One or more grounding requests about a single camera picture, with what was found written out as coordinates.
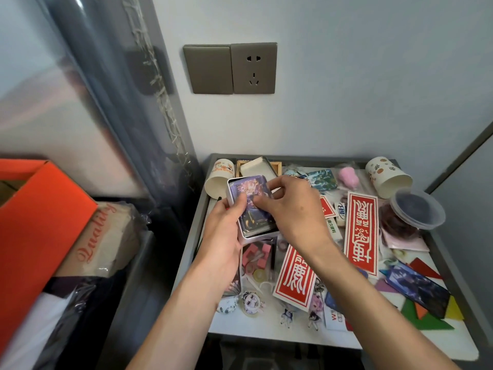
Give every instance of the green triangle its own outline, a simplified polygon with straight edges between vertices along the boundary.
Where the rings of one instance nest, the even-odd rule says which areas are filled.
[[[430,313],[426,314],[422,319],[418,319],[414,303],[408,298],[406,298],[401,313],[418,330],[453,330],[450,324],[433,317]]]

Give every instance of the white paper cup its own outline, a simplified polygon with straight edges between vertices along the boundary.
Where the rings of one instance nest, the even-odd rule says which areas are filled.
[[[378,195],[383,199],[391,198],[399,188],[413,184],[413,178],[386,157],[375,157],[366,164],[365,169]]]
[[[226,197],[228,179],[235,177],[235,165],[226,158],[221,158],[214,163],[213,169],[206,180],[204,188],[207,195],[213,199]]]

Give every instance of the clear plastic lid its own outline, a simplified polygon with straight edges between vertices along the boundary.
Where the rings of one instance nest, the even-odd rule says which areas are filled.
[[[423,191],[401,188],[391,197],[392,210],[405,223],[432,230],[445,222],[445,211],[438,201]]]

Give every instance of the orange cardboard box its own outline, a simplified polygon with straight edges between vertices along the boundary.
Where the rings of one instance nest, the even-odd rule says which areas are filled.
[[[0,159],[0,354],[97,207],[50,161]]]

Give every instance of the wall switch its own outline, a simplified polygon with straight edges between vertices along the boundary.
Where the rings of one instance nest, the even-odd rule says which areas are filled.
[[[277,43],[231,44],[233,89],[236,94],[276,91]]]
[[[229,45],[185,45],[183,54],[194,93],[233,94]]]

